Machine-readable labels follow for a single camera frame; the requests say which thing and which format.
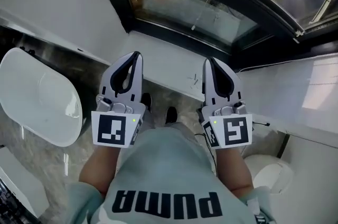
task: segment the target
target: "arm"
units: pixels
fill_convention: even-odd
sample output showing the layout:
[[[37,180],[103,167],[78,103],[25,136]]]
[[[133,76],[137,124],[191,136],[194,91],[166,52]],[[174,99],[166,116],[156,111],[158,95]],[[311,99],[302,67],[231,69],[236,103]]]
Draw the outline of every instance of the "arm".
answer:
[[[250,193],[254,186],[250,171],[237,148],[216,150],[219,180],[237,198]]]
[[[115,177],[120,148],[98,146],[80,173],[79,181],[94,186],[103,196]]]

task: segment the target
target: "white wall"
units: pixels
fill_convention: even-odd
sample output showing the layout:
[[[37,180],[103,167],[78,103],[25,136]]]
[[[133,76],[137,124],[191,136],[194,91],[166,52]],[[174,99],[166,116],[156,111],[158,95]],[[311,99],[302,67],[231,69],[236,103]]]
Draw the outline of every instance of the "white wall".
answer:
[[[338,149],[291,137],[282,159],[295,177],[289,189],[271,196],[278,224],[335,224],[338,221]]]
[[[138,32],[129,34],[120,56],[133,51],[143,56],[145,79],[198,100],[204,99],[202,68],[205,57]]]
[[[127,37],[109,0],[0,0],[0,10],[45,40],[105,62],[116,59]]]
[[[239,76],[251,113],[286,125],[338,133],[338,57],[281,64]]]

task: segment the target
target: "wire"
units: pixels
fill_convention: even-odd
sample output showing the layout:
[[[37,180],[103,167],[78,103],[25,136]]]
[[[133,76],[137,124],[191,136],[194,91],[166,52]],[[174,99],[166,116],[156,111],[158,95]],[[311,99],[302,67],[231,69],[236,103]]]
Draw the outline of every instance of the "wire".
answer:
[[[212,157],[212,159],[213,159],[213,164],[215,165],[216,176],[218,177],[216,160],[215,160],[215,157],[213,156],[213,154],[212,154],[212,152],[211,152],[211,149],[210,149],[210,146],[209,146],[209,144],[208,144],[208,141],[206,140],[206,135],[205,135],[205,134],[195,134],[195,136],[203,136],[203,137],[204,137],[206,146],[208,147],[209,152],[210,152],[210,154],[211,154],[211,157]]]
[[[266,124],[261,124],[261,123],[255,123],[255,122],[252,122],[253,124],[256,124],[256,125],[264,125],[264,126],[270,126],[270,123],[266,123]]]
[[[275,63],[269,63],[269,64],[262,64],[260,66],[250,66],[250,67],[245,67],[245,68],[239,70],[238,73],[243,72],[244,70],[248,70],[248,69],[255,69],[255,68],[261,68],[261,67],[267,67],[267,66],[276,66],[276,65],[279,65],[279,64],[283,64],[283,63],[313,60],[313,59],[326,58],[326,57],[337,56],[337,55],[338,55],[338,52],[334,52],[334,53],[330,53],[330,54],[317,55],[317,56],[312,56],[312,57],[308,57],[308,58],[281,61],[281,62],[275,62]]]
[[[208,1],[209,1],[209,0],[206,0],[206,1],[205,1],[204,6],[203,6],[202,10],[200,11],[199,17],[195,20],[194,25],[191,27],[191,30],[192,30],[192,31],[195,30],[196,24],[197,24],[197,22],[200,20],[200,18],[201,18],[201,16],[202,16],[203,12],[204,12],[204,9],[205,9],[206,4],[208,3]]]

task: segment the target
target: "leg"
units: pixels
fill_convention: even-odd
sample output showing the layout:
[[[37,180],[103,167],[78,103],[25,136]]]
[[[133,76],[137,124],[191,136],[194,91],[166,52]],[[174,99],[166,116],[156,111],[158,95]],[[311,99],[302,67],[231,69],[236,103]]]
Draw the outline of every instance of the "leg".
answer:
[[[191,142],[197,143],[194,133],[187,128],[183,123],[177,122],[177,111],[176,108],[170,107],[166,114],[165,127],[171,127],[179,130],[182,135]]]
[[[141,134],[144,131],[147,131],[149,129],[155,128],[154,124],[154,117],[153,114],[151,114],[151,107],[152,107],[152,98],[150,94],[145,93],[142,95],[141,103],[146,106],[146,111],[143,115],[143,124],[141,126],[141,129],[139,131],[139,134]]]
[[[143,124],[138,134],[141,134],[144,131],[147,131],[149,129],[154,129],[154,128],[155,128],[155,125],[154,125],[153,114],[151,114],[149,110],[146,110],[143,115]]]

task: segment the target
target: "shoe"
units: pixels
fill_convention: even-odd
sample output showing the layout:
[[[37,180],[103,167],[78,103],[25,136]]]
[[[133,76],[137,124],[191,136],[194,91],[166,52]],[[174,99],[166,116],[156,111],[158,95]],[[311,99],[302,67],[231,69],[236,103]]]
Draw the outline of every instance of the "shoe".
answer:
[[[175,123],[177,121],[177,110],[174,107],[170,107],[167,110],[167,114],[165,116],[165,124]]]
[[[144,104],[149,111],[152,111],[152,97],[147,92],[142,95],[141,103]]]

